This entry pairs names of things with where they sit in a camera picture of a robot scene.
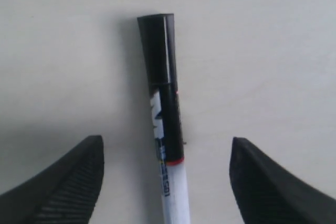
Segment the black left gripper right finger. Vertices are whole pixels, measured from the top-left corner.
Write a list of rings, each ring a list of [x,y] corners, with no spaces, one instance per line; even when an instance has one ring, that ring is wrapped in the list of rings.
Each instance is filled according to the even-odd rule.
[[[335,199],[275,162],[250,140],[234,137],[230,185],[244,223],[335,223]]]

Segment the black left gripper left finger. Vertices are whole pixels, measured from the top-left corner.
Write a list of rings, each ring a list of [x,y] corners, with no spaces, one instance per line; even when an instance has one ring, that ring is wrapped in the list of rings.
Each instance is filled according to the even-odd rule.
[[[89,223],[103,177],[103,138],[91,135],[39,174],[1,194],[1,223]]]

